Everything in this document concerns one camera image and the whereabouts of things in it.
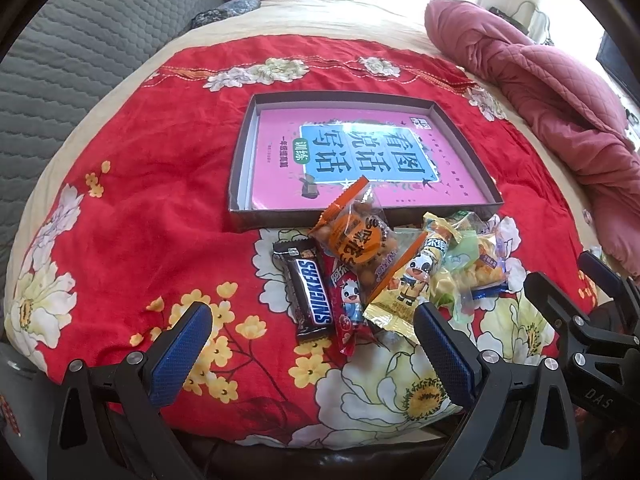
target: gray quilted headboard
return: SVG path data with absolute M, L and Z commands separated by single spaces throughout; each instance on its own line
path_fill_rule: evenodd
M 0 63 L 0 290 L 38 176 L 87 112 L 222 0 L 49 0 Z

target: metal screw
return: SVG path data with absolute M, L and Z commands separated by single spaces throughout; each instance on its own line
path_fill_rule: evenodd
M 484 352 L 482 352 L 482 359 L 484 359 L 488 363 L 497 363 L 499 358 L 500 356 L 493 350 L 485 350 Z
M 74 359 L 69 363 L 69 371 L 77 372 L 82 368 L 82 361 L 80 359 Z
M 549 368 L 549 370 L 558 370 L 558 361 L 548 357 L 545 359 L 545 366 Z
M 131 352 L 127 356 L 127 363 L 130 365 L 137 365 L 140 361 L 142 361 L 142 352 Z

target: beige bed sheet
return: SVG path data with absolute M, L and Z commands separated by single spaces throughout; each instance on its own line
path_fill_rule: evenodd
M 138 86 L 173 54 L 192 46 L 206 46 L 250 36 L 299 34 L 344 40 L 377 41 L 392 48 L 407 49 L 430 56 L 441 56 L 424 26 L 379 7 L 357 2 L 286 0 L 263 2 L 260 9 L 242 16 L 192 30 L 173 40 L 143 66 L 114 88 L 86 115 L 45 168 L 27 201 L 9 259 L 4 290 L 7 309 L 31 239 L 53 204 L 64 177 L 84 147 L 120 109 Z M 482 84 L 503 104 L 508 119 L 536 149 L 564 194 L 574 215 L 580 241 L 585 248 L 598 244 L 594 229 L 583 218 L 586 197 L 567 168 L 549 153 L 524 120 L 496 88 Z

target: cartoon character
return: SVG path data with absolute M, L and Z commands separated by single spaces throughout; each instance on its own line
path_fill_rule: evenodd
M 429 251 L 420 252 L 404 268 L 400 278 L 400 293 L 398 300 L 413 305 L 424 287 L 429 283 L 429 274 L 436 265 L 433 254 Z
M 363 316 L 358 284 L 354 280 L 347 280 L 340 288 L 340 296 L 342 298 L 342 308 L 344 309 L 344 313 L 352 322 L 361 323 L 363 321 Z

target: pink quilt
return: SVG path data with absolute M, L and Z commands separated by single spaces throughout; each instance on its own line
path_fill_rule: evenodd
M 640 276 L 640 159 L 625 137 L 620 99 L 603 79 L 469 2 L 433 0 L 425 26 L 444 54 L 499 86 L 573 170 L 590 197 L 602 247 Z

